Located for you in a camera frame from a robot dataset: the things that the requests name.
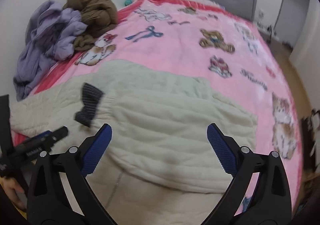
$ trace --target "lavender jacket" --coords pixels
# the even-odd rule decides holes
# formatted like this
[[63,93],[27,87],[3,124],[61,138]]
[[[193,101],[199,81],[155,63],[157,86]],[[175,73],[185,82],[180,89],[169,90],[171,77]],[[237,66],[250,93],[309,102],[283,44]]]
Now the lavender jacket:
[[62,5],[53,0],[46,1],[32,14],[26,31],[26,47],[13,78],[18,101],[29,95],[57,61],[73,55],[73,40],[86,28],[79,11],[63,10]]

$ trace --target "kitten illustration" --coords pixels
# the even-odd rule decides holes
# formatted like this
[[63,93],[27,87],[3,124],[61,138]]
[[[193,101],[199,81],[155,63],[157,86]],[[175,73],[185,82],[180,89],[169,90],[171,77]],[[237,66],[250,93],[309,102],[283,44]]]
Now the kitten illustration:
[[272,93],[273,126],[272,144],[275,150],[285,159],[291,159],[297,147],[294,129],[291,124],[290,105],[287,99],[279,98]]
[[87,66],[93,66],[96,65],[99,61],[103,60],[105,57],[112,54],[115,49],[116,45],[110,44],[115,37],[118,35],[112,35],[112,34],[103,34],[96,42],[95,46],[93,46],[90,50],[84,52],[76,61],[75,65],[85,64]]

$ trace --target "cartoon print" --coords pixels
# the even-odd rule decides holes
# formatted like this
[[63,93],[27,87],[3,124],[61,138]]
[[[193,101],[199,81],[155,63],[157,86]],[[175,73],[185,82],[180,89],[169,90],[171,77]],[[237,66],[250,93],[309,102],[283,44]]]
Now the cartoon print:
[[180,22],[180,23],[178,23],[177,21],[168,22],[169,25],[172,25],[175,23],[182,25],[182,24],[186,24],[186,23],[190,23],[190,22],[188,22],[188,21],[184,21],[184,22]]
[[141,8],[138,8],[134,12],[139,14],[140,17],[144,16],[147,22],[153,22],[155,20],[163,21],[172,19],[172,17],[169,14],[163,14],[155,10],[142,10]]
[[267,70],[267,72],[269,73],[269,75],[270,75],[272,78],[276,78],[276,75],[275,75],[275,73],[273,72],[272,69],[270,69],[268,66],[266,66],[266,70]]
[[250,52],[258,54],[258,45],[254,42],[257,38],[252,34],[252,32],[238,23],[235,23],[235,28],[242,34],[243,40],[247,42]]
[[252,34],[252,32],[242,25],[235,23],[235,28],[238,32],[240,32],[244,38],[244,40],[256,40],[257,38]]
[[144,33],[144,32],[148,32],[148,34],[145,34],[143,36],[140,36],[140,37],[136,38],[133,42],[137,42],[138,40],[140,40],[142,38],[149,38],[149,37],[152,37],[152,36],[154,36],[154,37],[162,37],[163,36],[162,32],[155,32],[154,29],[155,29],[154,26],[146,27],[145,31],[138,32],[135,35],[126,37],[125,39],[126,40],[132,40],[132,39],[134,39],[135,37],[137,37],[138,35],[140,35],[141,33]]
[[262,81],[256,80],[253,76],[253,73],[246,71],[245,69],[241,69],[240,74],[244,77],[247,77],[252,83],[262,86],[265,91],[268,91],[267,85]]
[[185,12],[187,14],[196,14],[196,9],[191,6],[178,9],[179,12]]
[[75,65],[85,64],[88,66],[96,65],[99,61],[103,60],[105,57],[112,54],[116,45],[109,45],[117,35],[112,34],[104,34],[102,35],[95,43],[90,50],[84,52],[76,61]]
[[223,78],[229,78],[232,76],[227,63],[225,63],[222,58],[217,58],[216,56],[210,58],[209,70],[218,73]]
[[279,98],[275,93],[272,93],[272,104],[275,120],[272,144],[281,157],[290,160],[297,147],[291,124],[290,105],[287,99]]
[[226,44],[224,42],[224,38],[218,31],[206,31],[205,29],[200,29],[201,33],[205,38],[200,39],[199,44],[202,48],[207,47],[215,47],[220,48],[230,54],[233,54],[235,52],[235,47],[233,44]]
[[244,197],[244,199],[242,201],[242,206],[243,206],[242,212],[245,212],[248,209],[251,198],[252,197],[250,197],[250,198]]
[[218,20],[218,16],[216,16],[216,15],[208,14],[208,17],[209,18],[215,18],[216,20]]
[[256,43],[248,42],[248,47],[251,53],[258,54],[258,45]]
[[203,20],[203,21],[207,21],[208,20],[208,18],[205,17],[205,16],[197,16],[197,18],[199,18],[200,20]]

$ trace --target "pink bedspread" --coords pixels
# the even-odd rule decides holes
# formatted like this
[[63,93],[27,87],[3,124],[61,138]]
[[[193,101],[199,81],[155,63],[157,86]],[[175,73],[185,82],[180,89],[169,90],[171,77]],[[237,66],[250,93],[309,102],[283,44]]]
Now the pink bedspread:
[[299,122],[284,75],[257,28],[222,9],[187,0],[138,0],[120,10],[119,18],[118,27],[98,40],[96,50],[58,64],[33,93],[96,72],[100,59],[204,77],[214,90],[258,116],[256,152],[279,151],[294,206],[302,170]]

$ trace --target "blue gripper pad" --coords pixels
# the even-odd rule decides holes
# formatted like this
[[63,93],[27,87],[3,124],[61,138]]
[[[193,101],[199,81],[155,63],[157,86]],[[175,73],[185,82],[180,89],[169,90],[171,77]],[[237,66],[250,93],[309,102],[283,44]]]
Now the blue gripper pad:
[[224,171],[235,177],[237,174],[236,157],[213,124],[208,126],[207,138],[216,153]]
[[104,125],[103,130],[100,129],[98,133],[98,137],[82,158],[83,166],[81,174],[84,177],[94,172],[94,169],[98,165],[112,138],[112,129],[109,125]]

